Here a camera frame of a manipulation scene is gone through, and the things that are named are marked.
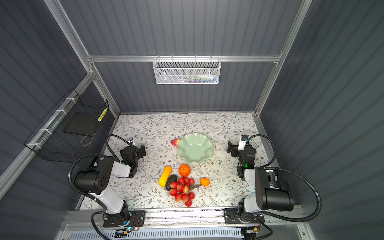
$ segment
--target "striped gray wall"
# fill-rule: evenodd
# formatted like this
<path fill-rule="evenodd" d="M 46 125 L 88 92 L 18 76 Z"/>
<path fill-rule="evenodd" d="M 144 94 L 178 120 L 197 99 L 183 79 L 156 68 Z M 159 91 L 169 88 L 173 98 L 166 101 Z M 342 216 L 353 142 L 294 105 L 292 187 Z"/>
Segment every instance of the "striped gray wall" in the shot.
<path fill-rule="evenodd" d="M 384 216 L 384 1 L 311 5 L 261 119 L 279 164 L 319 190 L 317 239 L 379 239 Z M 296 201 L 314 196 L 296 179 Z"/>
<path fill-rule="evenodd" d="M 273 55 L 300 1 L 61 3 L 91 55 Z"/>
<path fill-rule="evenodd" d="M 96 63 L 121 112 L 255 110 L 273 63 L 222 63 L 218 84 L 157 84 L 152 63 Z"/>
<path fill-rule="evenodd" d="M 42 0 L 0 0 L 0 173 L 51 108 L 85 76 Z M 91 84 L 85 95 L 98 96 Z M 100 127 L 108 134 L 107 114 Z M 95 138 L 101 149 L 104 139 Z M 67 182 L 69 163 L 34 157 L 0 200 L 1 239 L 53 239 L 79 194 Z"/>

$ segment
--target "scalloped bowl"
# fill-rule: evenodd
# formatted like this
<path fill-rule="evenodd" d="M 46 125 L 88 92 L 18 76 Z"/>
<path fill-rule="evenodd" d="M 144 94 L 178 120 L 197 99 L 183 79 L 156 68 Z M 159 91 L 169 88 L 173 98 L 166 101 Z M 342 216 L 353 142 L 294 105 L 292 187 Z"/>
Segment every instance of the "scalloped bowl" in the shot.
<path fill-rule="evenodd" d="M 208 137 L 200 133 L 185 135 L 178 144 L 179 156 L 183 157 L 187 163 L 203 163 L 204 160 L 212 156 L 212 143 Z"/>

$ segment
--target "floral tablecloth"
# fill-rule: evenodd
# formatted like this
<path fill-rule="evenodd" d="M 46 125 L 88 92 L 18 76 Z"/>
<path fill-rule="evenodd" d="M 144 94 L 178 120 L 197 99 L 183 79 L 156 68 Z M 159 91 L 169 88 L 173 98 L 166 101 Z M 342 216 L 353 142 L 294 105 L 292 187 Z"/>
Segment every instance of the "floral tablecloth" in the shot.
<path fill-rule="evenodd" d="M 257 134 L 251 113 L 216 114 L 132 114 L 120 115 L 113 134 L 123 138 L 133 137 L 135 144 L 144 144 L 147 155 L 139 160 L 137 173 L 133 179 L 111 176 L 109 185 L 116 194 L 125 200 L 131 209 L 185 207 L 176 202 L 165 188 L 160 187 L 159 178 L 165 166 L 172 168 L 171 174 L 179 176 L 178 169 L 185 163 L 177 153 L 177 147 L 170 142 L 175 138 L 198 132 L 209 137 L 213 144 L 212 156 L 202 164 L 192 163 L 189 177 L 199 183 L 207 177 L 210 185 L 193 190 L 196 197 L 192 207 L 236 206 L 239 200 L 254 193 L 254 185 L 237 177 L 237 158 L 227 154 L 227 142 L 237 144 L 241 134 Z M 116 137 L 109 140 L 112 150 L 118 157 L 126 145 Z M 260 138 L 251 142 L 256 148 L 255 165 L 261 166 L 268 159 Z M 89 198 L 85 198 L 80 209 L 101 209 Z"/>

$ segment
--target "white wire basket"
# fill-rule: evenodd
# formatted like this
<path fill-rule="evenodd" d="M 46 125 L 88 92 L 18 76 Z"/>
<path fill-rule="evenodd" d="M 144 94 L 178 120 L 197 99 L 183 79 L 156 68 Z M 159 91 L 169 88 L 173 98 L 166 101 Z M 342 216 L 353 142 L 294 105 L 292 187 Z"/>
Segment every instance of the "white wire basket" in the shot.
<path fill-rule="evenodd" d="M 153 61 L 157 84 L 217 84 L 219 83 L 220 68 L 220 59 L 162 61 L 157 58 Z"/>

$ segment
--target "small orange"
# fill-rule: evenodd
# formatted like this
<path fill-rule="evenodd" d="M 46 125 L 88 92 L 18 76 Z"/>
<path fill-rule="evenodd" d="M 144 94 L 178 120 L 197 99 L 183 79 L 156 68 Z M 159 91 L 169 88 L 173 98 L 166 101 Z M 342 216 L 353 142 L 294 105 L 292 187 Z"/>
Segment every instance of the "small orange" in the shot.
<path fill-rule="evenodd" d="M 203 185 L 204 187 L 207 187 L 209 185 L 209 179 L 206 177 L 203 177 L 200 179 L 200 184 Z"/>
<path fill-rule="evenodd" d="M 188 177 L 191 173 L 191 168 L 187 164 L 182 164 L 179 168 L 179 173 L 182 177 Z"/>

